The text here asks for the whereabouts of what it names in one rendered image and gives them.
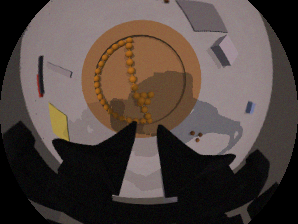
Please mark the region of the small blue cube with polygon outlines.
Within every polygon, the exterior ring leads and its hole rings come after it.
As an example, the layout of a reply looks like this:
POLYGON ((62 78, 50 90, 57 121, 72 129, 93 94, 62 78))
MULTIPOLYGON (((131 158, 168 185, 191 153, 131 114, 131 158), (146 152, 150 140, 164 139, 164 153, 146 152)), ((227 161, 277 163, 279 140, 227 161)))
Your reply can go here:
POLYGON ((254 107, 255 107, 255 104, 254 103, 250 103, 250 101, 249 101, 249 104, 247 104, 247 108, 246 108, 246 111, 245 112, 247 112, 247 113, 253 113, 254 107))

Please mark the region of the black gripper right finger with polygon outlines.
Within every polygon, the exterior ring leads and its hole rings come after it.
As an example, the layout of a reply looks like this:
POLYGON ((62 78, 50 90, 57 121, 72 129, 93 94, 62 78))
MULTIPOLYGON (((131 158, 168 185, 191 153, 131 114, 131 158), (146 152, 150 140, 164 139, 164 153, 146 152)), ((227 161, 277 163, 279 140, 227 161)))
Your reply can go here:
POLYGON ((176 197, 177 192, 193 184, 205 172, 226 167, 237 157, 234 153, 202 156, 185 145, 184 141, 181 143, 164 125, 158 125, 157 144, 165 197, 176 197))

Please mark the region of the orange round board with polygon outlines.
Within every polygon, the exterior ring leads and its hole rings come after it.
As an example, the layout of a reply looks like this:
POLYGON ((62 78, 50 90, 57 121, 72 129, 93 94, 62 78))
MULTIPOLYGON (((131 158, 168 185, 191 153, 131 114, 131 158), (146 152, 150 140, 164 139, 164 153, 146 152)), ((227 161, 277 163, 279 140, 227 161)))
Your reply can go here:
MULTIPOLYGON (((188 117, 193 111, 194 105, 200 95, 201 89, 201 68, 200 61, 189 41, 180 32, 172 30, 172 27, 165 24, 152 22, 152 20, 133 20, 124 22, 105 31, 94 41, 89 52, 86 53, 84 64, 82 64, 81 87, 84 93, 85 103, 88 103, 90 112, 100 121, 104 127, 114 133, 128 127, 128 123, 118 120, 118 117, 125 116, 125 119, 145 119, 145 113, 141 112, 137 99, 133 97, 133 83, 129 81, 129 65, 126 64, 125 45, 118 45, 118 49, 108 55, 106 51, 118 44, 118 41, 126 41, 132 37, 133 45, 130 51, 133 52, 134 61, 132 67, 133 75, 137 77, 136 93, 154 92, 150 97, 150 104, 142 105, 148 107, 152 115, 152 124, 141 124, 138 121, 136 137, 157 136, 158 125, 164 125, 166 129, 177 127, 181 121, 188 117), (104 67, 98 67, 102 55, 108 55, 104 61, 104 67), (100 68, 98 75, 100 80, 102 99, 106 100, 105 105, 117 112, 118 117, 114 119, 113 113, 109 115, 108 109, 97 99, 98 93, 94 88, 93 77, 97 76, 94 69, 100 68)), ((133 76, 132 75, 132 76, 133 76)), ((145 119, 146 120, 146 119, 145 119)))

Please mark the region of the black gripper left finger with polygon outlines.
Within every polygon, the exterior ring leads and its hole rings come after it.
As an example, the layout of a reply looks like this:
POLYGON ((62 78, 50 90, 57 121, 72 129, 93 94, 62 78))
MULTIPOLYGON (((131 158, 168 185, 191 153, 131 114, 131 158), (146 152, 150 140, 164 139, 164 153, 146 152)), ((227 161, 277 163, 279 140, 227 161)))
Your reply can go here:
POLYGON ((94 175, 100 175, 112 193, 120 196, 126 165, 136 140, 136 127, 137 121, 132 121, 128 127, 120 129, 120 132, 114 133, 110 139, 97 145, 69 143, 69 140, 64 139, 52 140, 53 148, 63 161, 94 175))

